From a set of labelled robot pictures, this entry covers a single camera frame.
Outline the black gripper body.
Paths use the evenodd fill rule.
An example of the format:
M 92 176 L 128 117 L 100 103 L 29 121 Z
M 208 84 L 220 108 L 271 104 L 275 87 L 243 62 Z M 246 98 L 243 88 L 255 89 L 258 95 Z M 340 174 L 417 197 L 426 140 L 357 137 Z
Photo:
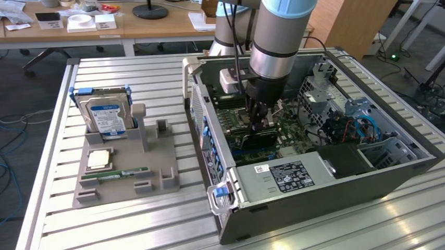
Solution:
M 251 100 L 266 105 L 274 105 L 280 98 L 287 83 L 287 77 L 252 78 L 247 80 L 246 94 Z

